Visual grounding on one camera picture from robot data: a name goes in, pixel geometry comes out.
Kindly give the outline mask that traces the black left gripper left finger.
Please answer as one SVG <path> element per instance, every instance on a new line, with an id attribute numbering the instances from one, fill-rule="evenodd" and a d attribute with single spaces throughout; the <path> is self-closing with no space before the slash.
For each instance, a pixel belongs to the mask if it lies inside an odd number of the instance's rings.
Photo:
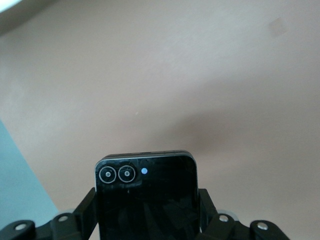
<path id="1" fill-rule="evenodd" d="M 97 223 L 97 195 L 92 188 L 75 210 L 53 218 L 52 240 L 89 240 Z"/>

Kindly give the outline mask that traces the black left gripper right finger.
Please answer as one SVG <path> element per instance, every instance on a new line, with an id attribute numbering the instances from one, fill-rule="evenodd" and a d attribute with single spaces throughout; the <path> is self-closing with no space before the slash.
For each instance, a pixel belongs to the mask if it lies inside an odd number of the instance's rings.
<path id="1" fill-rule="evenodd" d="M 198 240 L 241 240 L 235 218 L 227 211 L 218 211 L 205 188 L 199 189 L 200 233 Z"/>

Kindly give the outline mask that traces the small black flip phone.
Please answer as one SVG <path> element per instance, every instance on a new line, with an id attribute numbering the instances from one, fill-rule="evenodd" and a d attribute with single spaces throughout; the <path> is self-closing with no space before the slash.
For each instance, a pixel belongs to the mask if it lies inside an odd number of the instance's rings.
<path id="1" fill-rule="evenodd" d="M 197 165 L 185 150 L 111 154 L 94 168 L 100 240 L 195 240 Z"/>

